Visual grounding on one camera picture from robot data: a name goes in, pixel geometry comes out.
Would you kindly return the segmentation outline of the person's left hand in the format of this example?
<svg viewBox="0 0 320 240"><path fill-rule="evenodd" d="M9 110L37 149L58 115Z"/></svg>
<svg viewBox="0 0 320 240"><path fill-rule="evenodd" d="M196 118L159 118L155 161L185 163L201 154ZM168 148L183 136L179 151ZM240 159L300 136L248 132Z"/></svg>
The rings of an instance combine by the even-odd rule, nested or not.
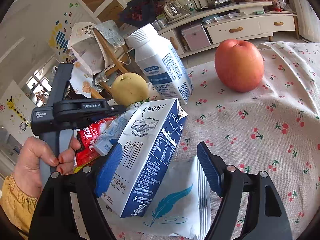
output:
<svg viewBox="0 0 320 240"><path fill-rule="evenodd" d="M23 145L13 178L25 194L39 198L42 192L40 161L55 167L62 175L71 174L74 170L75 151L80 149L80 142L72 137L69 147L56 157L43 140L29 137Z"/></svg>

